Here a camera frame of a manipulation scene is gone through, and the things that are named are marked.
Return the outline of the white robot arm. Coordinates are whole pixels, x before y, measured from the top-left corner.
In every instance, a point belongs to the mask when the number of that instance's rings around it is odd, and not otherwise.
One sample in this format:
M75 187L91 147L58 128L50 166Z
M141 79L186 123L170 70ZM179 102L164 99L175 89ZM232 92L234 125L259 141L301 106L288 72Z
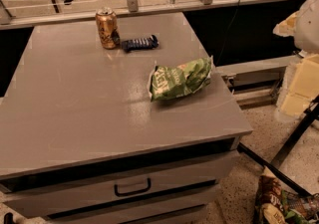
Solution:
M306 0L300 7L295 22L294 43L308 53L319 53L319 0Z

